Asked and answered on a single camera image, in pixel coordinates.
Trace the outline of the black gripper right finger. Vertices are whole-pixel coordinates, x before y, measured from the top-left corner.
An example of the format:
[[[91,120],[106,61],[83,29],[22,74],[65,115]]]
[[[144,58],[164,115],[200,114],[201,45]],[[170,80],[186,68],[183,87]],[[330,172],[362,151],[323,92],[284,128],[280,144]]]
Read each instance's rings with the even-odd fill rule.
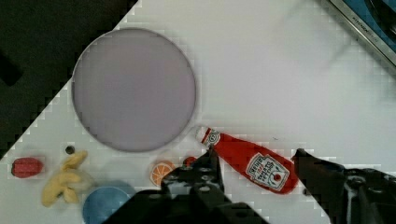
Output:
[[[396,182],[373,168],[346,168],[304,149],[292,157],[294,172],[331,224],[396,224]]]

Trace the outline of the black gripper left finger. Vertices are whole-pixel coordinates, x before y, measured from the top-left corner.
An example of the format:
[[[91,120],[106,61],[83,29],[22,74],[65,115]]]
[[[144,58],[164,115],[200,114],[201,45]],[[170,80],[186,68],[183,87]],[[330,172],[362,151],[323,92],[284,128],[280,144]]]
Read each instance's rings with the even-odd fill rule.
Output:
[[[172,198],[188,195],[194,187],[210,186],[224,191],[219,155],[212,146],[190,166],[177,167],[161,181],[161,189]]]

